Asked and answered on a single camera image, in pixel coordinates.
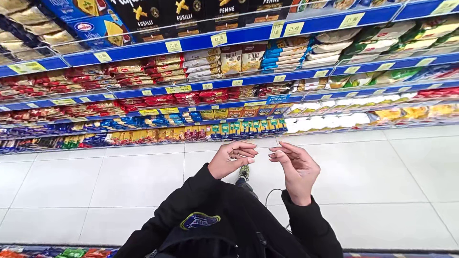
black pasta box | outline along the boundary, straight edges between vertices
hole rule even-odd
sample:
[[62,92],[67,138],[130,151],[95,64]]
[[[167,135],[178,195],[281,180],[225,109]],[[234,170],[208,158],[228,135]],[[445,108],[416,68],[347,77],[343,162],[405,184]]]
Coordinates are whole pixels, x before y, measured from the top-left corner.
[[112,0],[116,14],[139,42],[148,42],[171,37],[165,29],[164,14],[160,11],[159,0]]
[[219,31],[245,27],[245,16],[235,16],[246,13],[249,0],[205,0],[207,31]]
[[292,0],[250,0],[249,12],[257,11],[247,16],[246,23],[273,22],[287,18]]
[[168,30],[175,37],[184,37],[204,32],[203,24],[198,22],[205,18],[203,0],[159,0],[159,7]]

floor tile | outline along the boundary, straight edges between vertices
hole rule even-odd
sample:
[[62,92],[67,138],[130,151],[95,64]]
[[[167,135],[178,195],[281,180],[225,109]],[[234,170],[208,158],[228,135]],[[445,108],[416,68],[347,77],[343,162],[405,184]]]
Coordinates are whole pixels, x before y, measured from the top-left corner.
[[105,157],[90,207],[157,207],[183,184],[183,153]]
[[134,230],[154,217],[156,208],[89,208],[79,242],[122,245]]
[[87,208],[10,209],[0,226],[2,243],[77,243]]
[[102,159],[34,162],[11,207],[88,207]]
[[[248,139],[244,140],[257,145],[257,148],[276,147],[277,142],[275,137],[261,138],[261,139]],[[185,143],[185,152],[192,151],[217,151],[222,144],[230,143],[225,142],[187,142]]]
[[437,202],[433,207],[459,243],[459,202]]
[[36,153],[0,155],[0,163],[34,161]]
[[32,162],[0,163],[0,208],[9,208]]
[[428,203],[320,206],[343,248],[457,249]]
[[431,202],[459,201],[459,136],[391,143]]
[[302,146],[321,167],[318,203],[426,202],[387,141]]
[[[285,176],[282,166],[279,163],[269,161],[268,148],[257,148],[258,155],[255,156],[255,163],[250,164],[250,181],[254,192],[264,203],[268,193],[275,188],[285,189]],[[205,162],[210,162],[215,151],[186,152],[185,153],[185,179],[196,174]],[[238,172],[230,174],[223,179],[224,182],[234,184]],[[283,204],[280,192],[273,192],[268,204]]]
[[158,144],[149,146],[115,147],[107,148],[106,157],[151,155],[165,153],[183,153],[185,143]]
[[383,130],[389,140],[459,135],[459,125],[426,126]]
[[41,152],[38,153],[38,156],[35,160],[39,161],[54,159],[104,157],[105,150],[106,149]]
[[386,137],[380,130],[373,130],[320,135],[294,135],[277,138],[277,141],[286,141],[295,145],[327,144],[369,140],[386,140]]

jacket logo patch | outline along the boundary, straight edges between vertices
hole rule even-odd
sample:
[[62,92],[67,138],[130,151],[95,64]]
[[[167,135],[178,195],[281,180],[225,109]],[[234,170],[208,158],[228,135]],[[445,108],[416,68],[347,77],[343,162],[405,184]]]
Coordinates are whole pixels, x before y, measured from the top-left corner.
[[207,216],[201,212],[193,212],[190,214],[182,223],[180,228],[183,230],[189,230],[199,227],[208,227],[220,221],[220,216]]

jacket sleeve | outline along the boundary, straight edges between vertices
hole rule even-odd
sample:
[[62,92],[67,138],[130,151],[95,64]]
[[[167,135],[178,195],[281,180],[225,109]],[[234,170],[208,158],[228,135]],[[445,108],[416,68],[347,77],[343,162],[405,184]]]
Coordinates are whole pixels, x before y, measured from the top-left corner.
[[287,190],[282,191],[282,200],[290,216],[292,234],[311,257],[342,258],[341,244],[312,196],[311,204],[304,207],[294,204]]
[[115,258],[143,258],[160,247],[172,228],[193,213],[216,189],[218,180],[210,174],[207,165],[204,164],[195,176],[188,178],[181,188],[161,203],[155,216],[131,234]]

blue pasta box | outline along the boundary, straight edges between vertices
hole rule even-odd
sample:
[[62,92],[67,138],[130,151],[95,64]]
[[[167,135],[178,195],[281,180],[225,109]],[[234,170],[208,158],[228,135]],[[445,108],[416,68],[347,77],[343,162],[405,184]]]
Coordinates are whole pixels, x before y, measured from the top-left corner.
[[65,22],[115,13],[109,0],[41,0],[41,2]]
[[129,31],[116,14],[81,19],[69,22],[68,25],[81,39],[94,39],[86,41],[92,49],[125,46],[135,43],[132,35],[120,35]]

